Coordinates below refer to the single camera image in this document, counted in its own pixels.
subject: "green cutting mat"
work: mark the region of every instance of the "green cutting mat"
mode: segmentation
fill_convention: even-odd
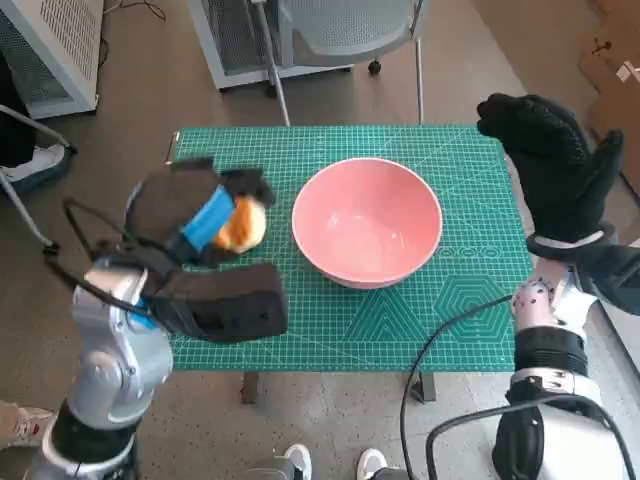
[[[287,334],[221,346],[175,338],[179,370],[404,371],[427,336],[469,307],[512,292],[531,270],[500,145],[471,126],[189,128],[176,159],[213,155],[215,167],[261,166],[277,204],[267,236],[237,264],[275,263],[289,300]],[[406,165],[434,189],[444,215],[436,255],[401,284],[350,290],[298,251],[291,210],[304,183],[350,157]],[[510,371],[513,329],[505,304],[456,326],[425,371]]]

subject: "white sneaker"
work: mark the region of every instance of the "white sneaker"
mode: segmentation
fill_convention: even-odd
[[[287,448],[284,456],[302,472],[303,480],[311,480],[311,453],[307,447],[296,443]]]
[[[60,144],[49,148],[35,147],[30,161],[17,167],[0,166],[0,169],[16,190],[24,190],[60,172],[67,163],[66,158],[66,150]]]
[[[55,414],[48,410],[32,407],[19,407],[15,404],[0,402],[5,410],[5,424],[8,432],[0,432],[0,449],[8,447],[38,447],[49,425],[55,420]]]
[[[380,450],[369,448],[362,452],[358,460],[356,480],[369,480],[378,471],[387,466],[387,459]]]

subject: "chair leg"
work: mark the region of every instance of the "chair leg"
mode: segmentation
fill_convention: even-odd
[[[416,81],[418,87],[418,123],[424,125],[424,91],[422,87],[422,40],[416,38]]]
[[[41,132],[46,133],[50,137],[55,138],[63,147],[70,148],[72,150],[74,149],[74,147],[67,141],[66,138],[64,138],[61,134],[59,134],[55,130],[50,129],[46,125],[43,125],[40,122],[36,122],[35,120],[32,120],[29,117],[25,117],[21,113],[18,113],[15,110],[12,110],[5,105],[0,105],[0,112],[6,113],[10,117],[13,117],[16,120],[18,120],[19,122],[25,123],[30,127],[35,128],[36,130],[40,130]]]
[[[20,212],[20,216],[27,224],[27,227],[29,227],[29,230],[31,230],[33,236],[36,237],[44,247],[53,246],[54,243],[40,232],[40,229],[36,225],[36,222],[33,220],[33,218],[31,218],[31,215],[29,215],[27,208],[22,203],[22,200],[20,200],[20,197],[18,197],[18,194],[13,189],[13,186],[11,186],[11,182],[4,174],[2,169],[0,169],[0,184],[2,184],[2,188],[4,188],[4,191],[7,192],[7,195],[9,196],[15,207],[18,209],[18,212]]]
[[[271,41],[271,32],[269,31],[269,24],[267,23],[267,15],[264,11],[264,3],[256,3],[256,8],[258,9],[258,20],[260,21],[260,27],[262,28],[262,35],[264,36],[264,43],[267,51],[269,76],[276,87],[276,91],[278,92],[278,101],[280,102],[280,110],[282,111],[284,123],[287,127],[290,127],[291,122],[289,121],[289,112],[287,110],[287,103],[284,99],[282,82],[280,81],[280,75],[278,74],[278,67],[273,53],[273,42]]]

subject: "black cable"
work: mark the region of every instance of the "black cable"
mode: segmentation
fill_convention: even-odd
[[[91,248],[91,244],[89,243],[89,240],[87,240],[87,236],[83,232],[82,228],[80,228],[80,225],[78,224],[75,218],[75,215],[73,214],[73,211],[72,211],[73,208],[83,210],[85,213],[88,213],[94,216],[95,218],[102,220],[102,222],[106,223],[115,232],[122,235],[126,240],[130,242],[140,243],[137,238],[135,238],[133,235],[127,232],[124,228],[118,225],[118,222],[113,220],[104,212],[101,212],[97,208],[90,207],[89,205],[86,205],[76,200],[75,198],[65,197],[62,200],[62,209],[64,210],[64,215],[65,217],[67,217],[67,221],[71,225],[71,228],[73,229],[73,232],[76,234],[76,237],[78,238],[78,241],[82,245],[82,248],[84,249],[84,251],[86,252],[86,254],[89,256],[91,260],[95,260],[93,256],[93,249]]]
[[[128,242],[137,243],[138,245],[140,245],[142,247],[154,248],[154,249],[160,251],[161,253],[163,253],[165,256],[167,256],[173,263],[175,263],[177,265],[180,265],[182,263],[180,261],[180,259],[173,252],[168,250],[164,245],[161,245],[160,243],[156,242],[155,240],[151,240],[151,239],[146,238],[146,237],[141,237],[141,236],[138,236],[138,235],[134,235],[133,233],[131,233],[128,230],[126,230],[125,228],[121,227],[118,224],[118,222],[113,220],[106,213],[101,212],[97,208],[90,207],[89,205],[87,205],[85,203],[82,203],[79,200],[76,200],[75,198],[72,198],[72,197],[65,197],[62,200],[62,208],[64,210],[64,214],[67,217],[67,220],[68,220],[69,224],[71,225],[71,228],[73,229],[73,232],[76,234],[76,237],[78,238],[78,241],[82,244],[82,248],[84,249],[84,251],[87,253],[88,257],[91,260],[95,260],[95,258],[93,256],[93,253],[94,253],[93,249],[91,248],[91,244],[87,240],[87,237],[86,237],[84,231],[82,230],[82,228],[78,224],[78,222],[77,222],[77,220],[75,218],[75,215],[72,212],[72,208],[78,208],[80,210],[83,210],[85,213],[93,215],[94,217],[98,218],[99,220],[102,220],[109,227],[111,227],[112,230],[114,230],[115,232],[117,232],[120,235],[122,235],[122,237],[125,240],[127,240]]]
[[[151,10],[151,13],[153,13],[156,17],[158,17],[163,22],[167,21],[167,14],[164,13],[164,10],[162,10],[156,4],[150,3],[148,0],[143,0],[141,2],[131,2],[131,3],[124,3],[123,2],[123,3],[120,4],[120,8],[136,7],[138,5],[146,5],[147,8],[149,10]]]
[[[102,68],[107,61],[107,58],[109,58],[109,42],[107,42],[104,37],[100,37],[100,45],[104,45],[104,56],[102,57],[102,60],[98,61],[98,70]]]
[[[528,408],[535,408],[539,405],[551,403],[551,402],[582,402],[587,406],[595,408],[598,410],[600,415],[605,419],[607,426],[616,437],[618,441],[618,447],[620,448],[620,453],[622,453],[622,458],[624,460],[624,465],[627,469],[627,475],[629,476],[629,480],[636,480],[636,474],[633,470],[633,463],[631,462],[631,456],[629,455],[629,449],[627,448],[627,444],[622,438],[622,433],[618,429],[618,426],[613,421],[613,418],[606,412],[604,408],[598,405],[596,402],[587,397],[582,397],[579,395],[574,395],[571,393],[559,393],[556,395],[550,395],[544,398],[538,398],[535,400],[529,400],[526,402],[515,403],[513,405],[507,405],[504,407],[498,408],[489,408],[487,410],[482,410],[480,412],[470,413],[467,415],[461,415],[456,418],[452,418],[451,420],[447,420],[446,422],[441,423],[436,428],[431,430],[431,433],[427,437],[427,441],[425,443],[425,451],[427,455],[427,471],[429,473],[429,480],[437,480],[438,474],[436,473],[436,464],[435,459],[433,457],[433,443],[436,440],[436,437],[441,433],[444,433],[454,427],[459,425],[463,425],[468,422],[473,422],[475,420],[480,420],[482,418],[494,417],[496,415],[504,415],[506,413],[514,413],[519,412],[521,410],[525,410]]]
[[[446,322],[444,322],[429,337],[429,340],[427,340],[427,342],[424,344],[424,347],[422,347],[422,351],[420,352],[420,354],[418,355],[418,358],[414,362],[413,367],[411,367],[411,372],[409,373],[409,378],[407,379],[407,384],[405,385],[404,393],[402,394],[402,404],[400,405],[400,443],[402,444],[402,455],[404,456],[404,463],[406,465],[407,473],[409,474],[409,478],[411,480],[414,480],[416,477],[413,475],[413,468],[411,466],[411,460],[409,459],[409,449],[407,447],[407,434],[405,429],[405,417],[406,417],[407,398],[409,396],[409,389],[411,388],[411,384],[413,383],[413,378],[415,377],[416,372],[420,367],[420,364],[422,363],[422,360],[427,355],[427,352],[431,348],[431,345],[433,345],[433,342],[435,342],[435,340],[441,334],[449,330],[455,324],[457,324],[461,320],[464,320],[465,318],[471,317],[477,313],[487,310],[488,308],[492,308],[503,302],[507,302],[510,299],[511,299],[511,295],[506,295],[502,298],[498,298],[497,300],[493,300],[489,303],[485,303],[483,305],[479,305],[470,310],[467,310],[466,312],[456,315],[455,317],[452,317]]]

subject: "gray floor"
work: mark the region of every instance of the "gray floor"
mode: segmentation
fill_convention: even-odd
[[[167,11],[166,24],[144,8],[109,16],[105,36],[111,52],[101,73],[97,115],[50,122],[74,141],[80,154],[66,178],[26,198],[44,230],[65,246],[67,261],[78,269],[86,263],[61,214],[63,195],[76,195],[117,214],[133,185],[161,164],[173,131],[188,125],[281,123],[277,102],[266,99],[261,88],[219,95],[185,0],[156,1]],[[553,76],[518,70],[518,62],[511,60],[527,80],[521,83],[483,21],[484,17],[492,24],[488,20],[492,17],[486,9],[481,9],[481,17],[476,3],[481,2],[432,2],[423,52],[429,123],[473,122],[475,105],[488,94],[523,94],[523,83],[529,89],[536,85],[535,74],[540,82]],[[505,39],[501,34],[496,38],[501,43]],[[368,77],[366,65],[358,65],[352,74],[287,82],[293,123],[414,123],[411,49],[384,57],[383,64],[383,73],[375,80]],[[564,96],[557,92],[558,98]],[[569,100],[569,104],[580,101]],[[624,227],[637,215],[632,207],[623,186],[617,185],[608,217]],[[55,409],[69,385],[79,349],[69,318],[70,294],[47,273],[37,245],[1,199],[0,218],[0,262],[5,272],[0,287],[0,398]],[[602,319],[594,317],[589,334],[591,371],[640,465],[640,388]],[[312,449],[318,479],[354,478],[358,454],[372,445],[400,464],[403,379],[400,374],[272,374],[264,379],[260,404],[245,407],[238,401],[239,374],[177,373],[158,392],[141,428],[145,476],[238,478],[247,464],[298,441]],[[408,411],[412,458],[424,478],[423,444],[429,429],[448,417],[502,403],[508,375],[443,374],[436,382],[438,401],[411,405]],[[495,422],[486,422],[444,437],[437,446],[441,477],[493,478],[489,452],[494,429]],[[0,475],[5,480],[20,478],[27,461],[28,454],[3,452]]]

